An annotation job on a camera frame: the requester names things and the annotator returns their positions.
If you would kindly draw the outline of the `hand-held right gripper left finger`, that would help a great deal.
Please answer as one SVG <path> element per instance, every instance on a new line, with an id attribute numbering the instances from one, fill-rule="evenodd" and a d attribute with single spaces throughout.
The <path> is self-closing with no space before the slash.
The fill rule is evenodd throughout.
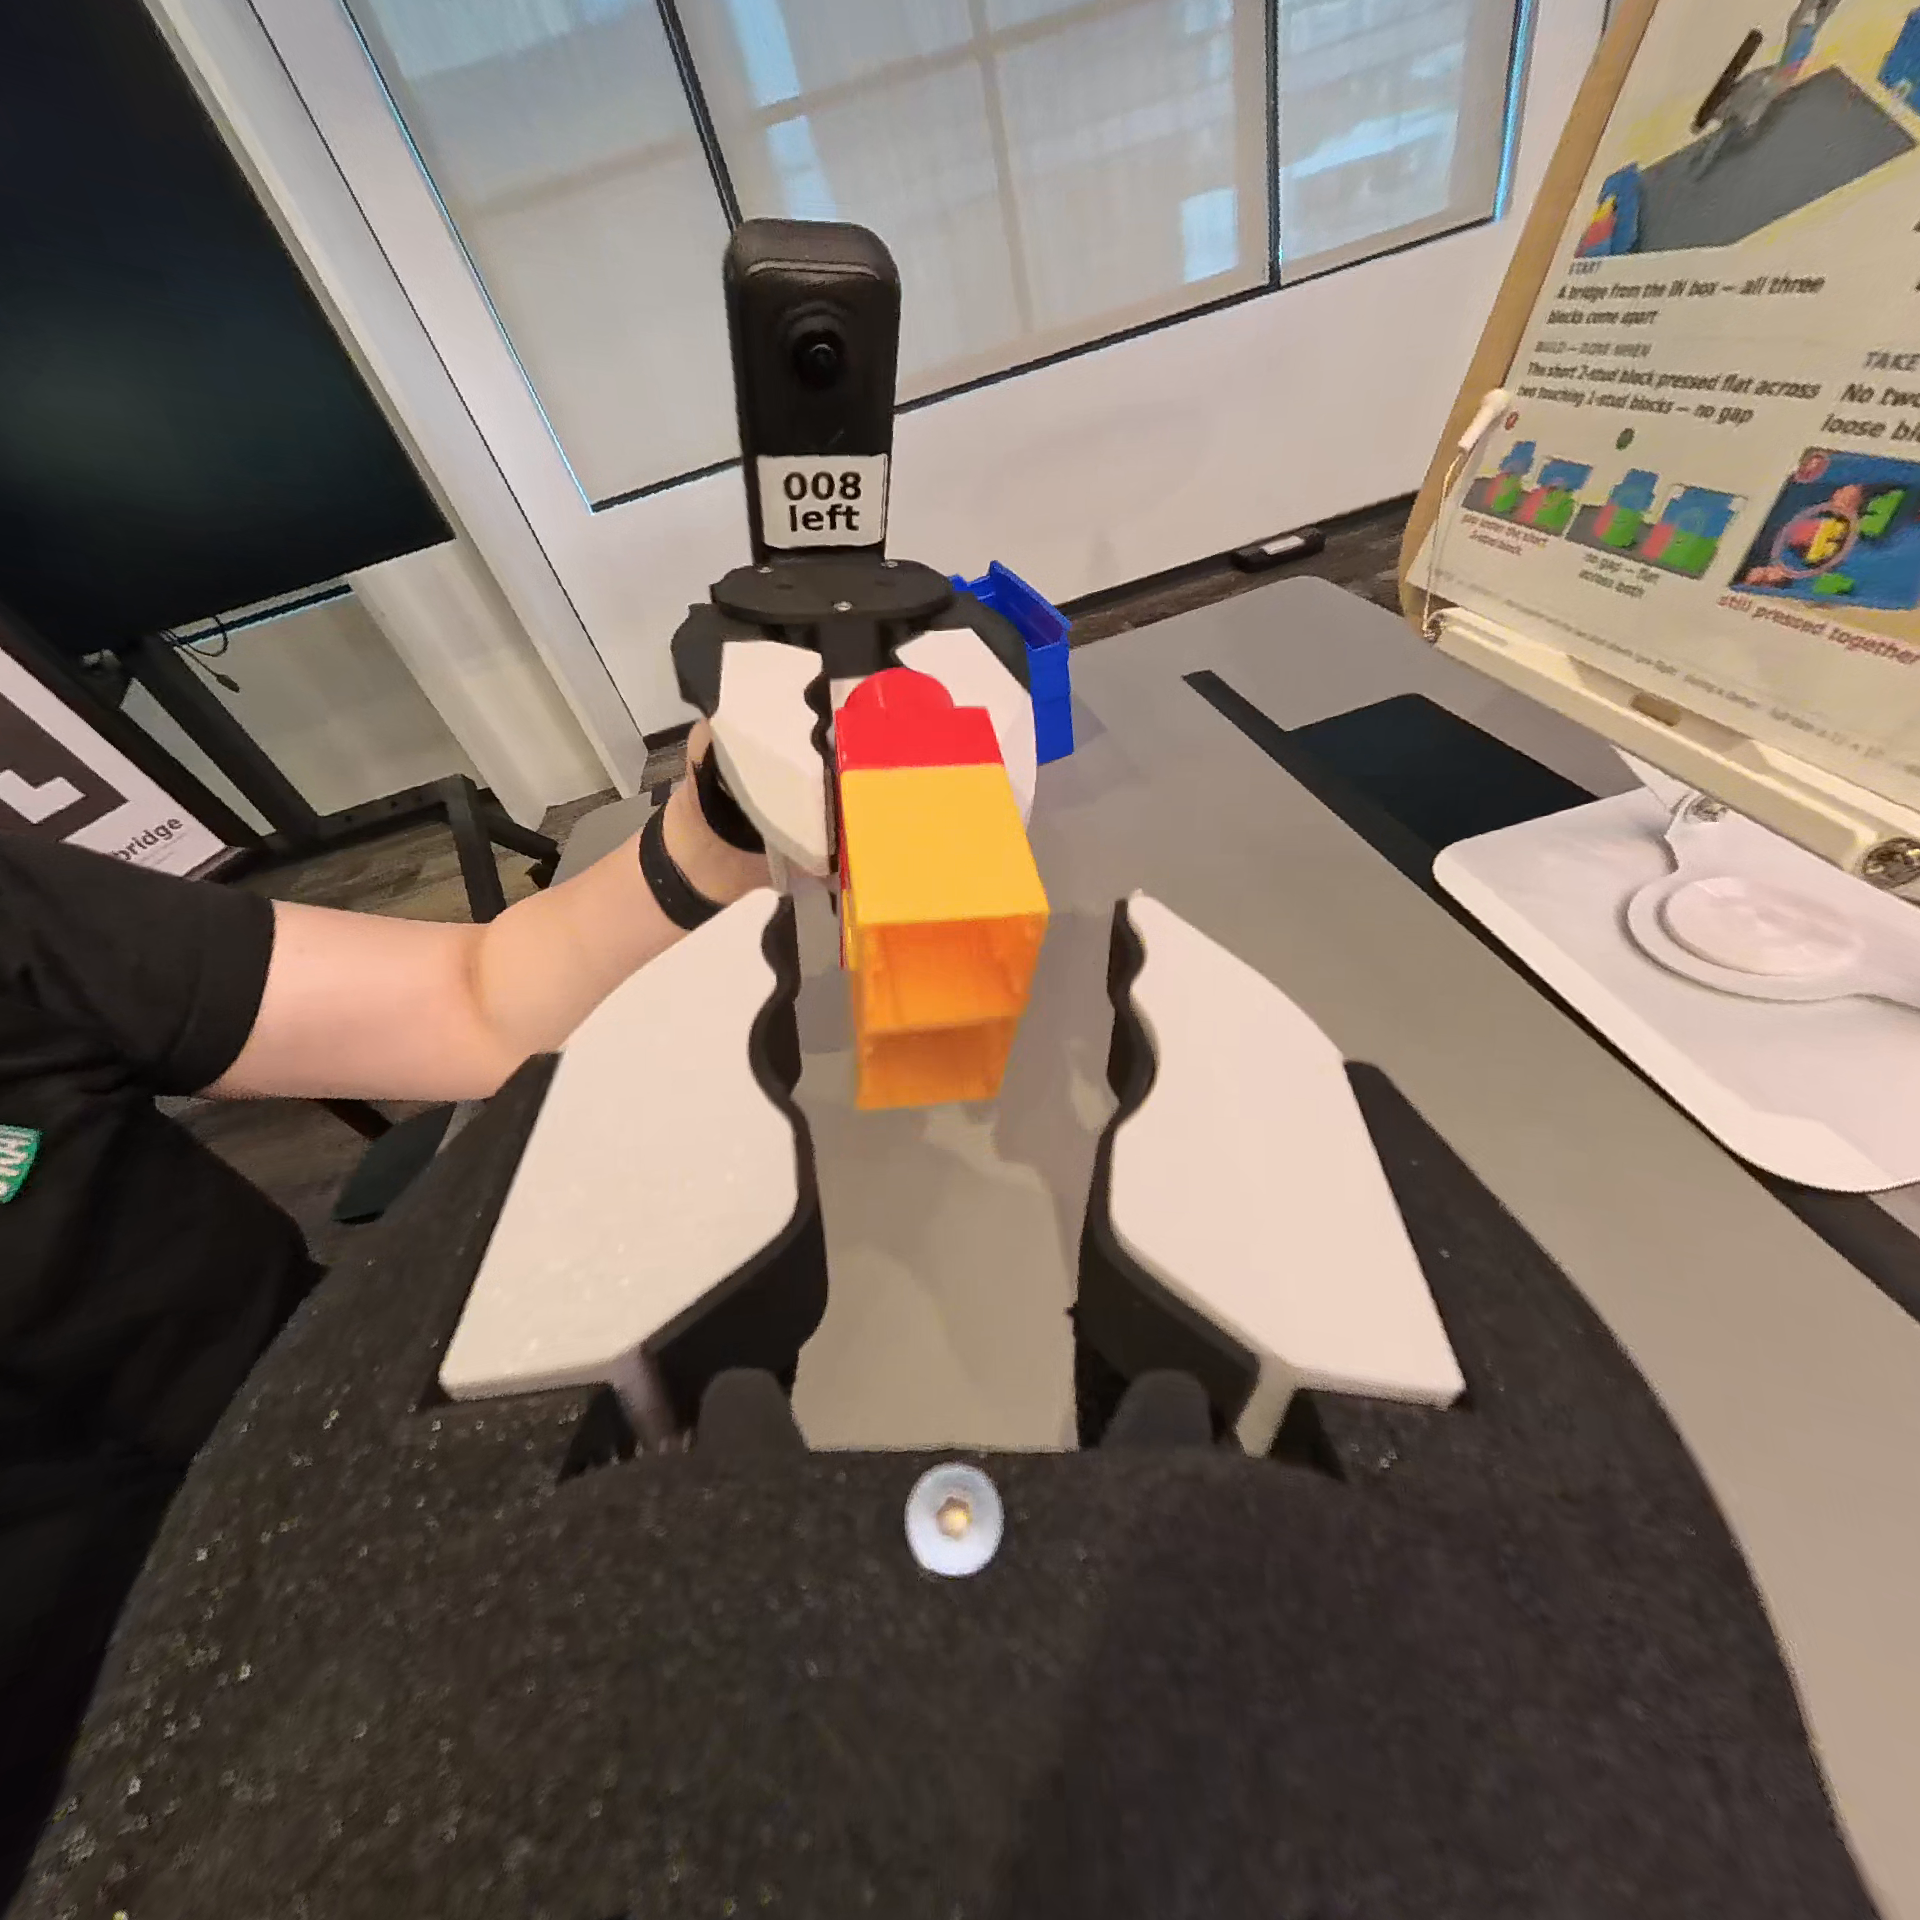
<path id="1" fill-rule="evenodd" d="M 667 1442 L 717 1376 L 793 1377 L 829 1307 L 796 996 L 793 902 L 757 887 L 582 1021 L 445 1349 L 448 1400 L 602 1384 Z"/>

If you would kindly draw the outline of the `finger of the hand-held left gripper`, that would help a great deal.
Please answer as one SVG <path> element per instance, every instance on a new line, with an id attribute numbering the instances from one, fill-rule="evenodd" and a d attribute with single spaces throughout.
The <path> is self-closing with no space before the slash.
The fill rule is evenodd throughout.
<path id="1" fill-rule="evenodd" d="M 984 709 L 992 723 L 1000 760 L 1022 821 L 1033 821 L 1038 786 L 1038 735 L 1033 696 L 974 626 L 925 630 L 918 674 L 938 678 L 956 709 Z"/>
<path id="2" fill-rule="evenodd" d="M 829 675 L 819 653 L 781 639 L 720 645 L 708 740 L 766 855 L 799 876 L 829 876 Z"/>

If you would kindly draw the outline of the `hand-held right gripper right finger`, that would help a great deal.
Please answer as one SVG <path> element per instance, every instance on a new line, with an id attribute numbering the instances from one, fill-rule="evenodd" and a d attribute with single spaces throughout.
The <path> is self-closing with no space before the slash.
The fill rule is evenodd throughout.
<path id="1" fill-rule="evenodd" d="M 1466 1376 L 1341 1047 L 1133 893 L 1108 954 L 1108 1116 L 1076 1241 L 1076 1442 L 1149 1376 L 1270 1455 L 1300 1399 L 1457 1412 Z"/>

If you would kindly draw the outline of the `blue plastic bin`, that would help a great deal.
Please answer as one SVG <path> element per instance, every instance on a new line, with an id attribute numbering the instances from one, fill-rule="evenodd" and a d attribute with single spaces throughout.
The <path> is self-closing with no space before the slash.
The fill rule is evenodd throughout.
<path id="1" fill-rule="evenodd" d="M 949 586 L 1022 637 L 1038 765 L 1064 760 L 1075 750 L 1069 615 L 1001 563 L 977 578 L 952 574 Z"/>

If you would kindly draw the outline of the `red two-stud toy block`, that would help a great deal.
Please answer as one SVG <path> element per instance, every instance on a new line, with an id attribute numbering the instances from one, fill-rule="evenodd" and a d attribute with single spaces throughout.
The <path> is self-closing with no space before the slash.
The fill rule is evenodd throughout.
<path id="1" fill-rule="evenodd" d="M 1001 777 L 1001 756 L 986 709 L 956 705 L 918 671 L 857 682 L 836 709 L 829 747 L 841 887 L 853 893 L 863 869 L 904 869 L 925 844 L 956 847 L 952 821 L 990 777 Z"/>

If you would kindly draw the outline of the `yellow toy block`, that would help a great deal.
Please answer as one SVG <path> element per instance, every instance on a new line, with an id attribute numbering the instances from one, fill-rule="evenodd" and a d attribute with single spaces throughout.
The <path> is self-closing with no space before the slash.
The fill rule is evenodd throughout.
<path id="1" fill-rule="evenodd" d="M 872 1032 L 854 1041 L 854 1106 L 888 1114 L 992 1099 L 1001 1089 L 1020 1021 Z"/>
<path id="2" fill-rule="evenodd" d="M 1020 1020 L 1049 899 L 996 765 L 849 771 L 841 957 L 865 1041 Z"/>

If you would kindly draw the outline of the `person's left forearm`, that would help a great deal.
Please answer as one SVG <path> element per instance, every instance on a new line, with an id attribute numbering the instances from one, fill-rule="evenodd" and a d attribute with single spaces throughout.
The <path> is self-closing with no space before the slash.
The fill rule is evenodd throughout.
<path id="1" fill-rule="evenodd" d="M 277 902 L 251 1032 L 204 1095 L 491 1098 L 680 941 L 635 844 L 491 925 Z"/>

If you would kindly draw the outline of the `grey desk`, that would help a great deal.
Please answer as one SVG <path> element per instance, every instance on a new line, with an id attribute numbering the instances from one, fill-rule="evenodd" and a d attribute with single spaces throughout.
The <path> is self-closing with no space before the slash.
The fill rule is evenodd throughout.
<path id="1" fill-rule="evenodd" d="M 1307 712 L 1301 633 L 1096 650 L 1054 839 L 1365 1064 L 1466 1412 L 992 1455 L 956 1579 L 925 1455 L 566 1477 L 423 1412 L 324 1915 L 1916 1918 L 1916 1322 L 1174 688 Z"/>

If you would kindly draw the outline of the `black wristband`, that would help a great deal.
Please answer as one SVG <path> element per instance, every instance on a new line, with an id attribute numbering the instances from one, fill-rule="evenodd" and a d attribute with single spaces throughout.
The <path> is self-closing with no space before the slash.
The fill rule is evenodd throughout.
<path id="1" fill-rule="evenodd" d="M 635 835 L 635 864 L 659 917 L 680 933 L 713 925 L 727 902 L 702 896 L 667 847 L 667 808 L 645 818 Z"/>

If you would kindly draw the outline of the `frosted glass window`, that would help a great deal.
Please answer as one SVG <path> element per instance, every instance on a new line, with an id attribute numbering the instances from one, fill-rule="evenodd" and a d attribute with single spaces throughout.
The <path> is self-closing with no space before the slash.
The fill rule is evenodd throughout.
<path id="1" fill-rule="evenodd" d="M 586 511 L 737 456 L 720 252 L 854 222 L 918 402 L 1500 217 L 1533 3 L 343 3 Z"/>

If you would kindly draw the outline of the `dark chair part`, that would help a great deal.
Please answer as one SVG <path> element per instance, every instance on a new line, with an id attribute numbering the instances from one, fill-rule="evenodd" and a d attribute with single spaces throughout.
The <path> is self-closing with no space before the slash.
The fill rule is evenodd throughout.
<path id="1" fill-rule="evenodd" d="M 456 1114 L 454 1099 L 421 1106 L 368 1139 L 358 1165 L 333 1197 L 329 1219 L 343 1229 L 358 1229 L 392 1213 L 441 1152 Z"/>

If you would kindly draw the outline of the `white stand base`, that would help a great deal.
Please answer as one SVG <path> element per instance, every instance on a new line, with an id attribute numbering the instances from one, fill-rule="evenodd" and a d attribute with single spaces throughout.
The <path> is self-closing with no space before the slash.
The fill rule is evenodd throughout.
<path id="1" fill-rule="evenodd" d="M 1916 908 L 1660 777 L 1432 879 L 1736 1158 L 1916 1187 Z"/>

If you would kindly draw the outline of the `dark flat plate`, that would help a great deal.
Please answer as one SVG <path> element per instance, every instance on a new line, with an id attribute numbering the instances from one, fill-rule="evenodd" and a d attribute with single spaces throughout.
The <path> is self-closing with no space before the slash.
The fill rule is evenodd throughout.
<path id="1" fill-rule="evenodd" d="M 1429 855 L 1598 799 L 1423 696 L 1308 723 L 1282 740 L 1337 821 Z"/>

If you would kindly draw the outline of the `large black screen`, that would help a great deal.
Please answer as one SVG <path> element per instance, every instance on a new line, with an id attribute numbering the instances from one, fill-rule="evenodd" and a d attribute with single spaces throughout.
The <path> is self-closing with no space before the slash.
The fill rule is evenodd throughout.
<path id="1" fill-rule="evenodd" d="M 3 3 L 3 606 L 67 658 L 451 538 L 142 3 Z"/>

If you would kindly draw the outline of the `black white marker sign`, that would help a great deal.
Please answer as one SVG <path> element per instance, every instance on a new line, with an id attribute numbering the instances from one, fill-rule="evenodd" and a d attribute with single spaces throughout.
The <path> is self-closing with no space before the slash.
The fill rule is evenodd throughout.
<path id="1" fill-rule="evenodd" d="M 12 658 L 3 658 L 3 831 L 179 879 L 214 876 L 238 852 Z"/>

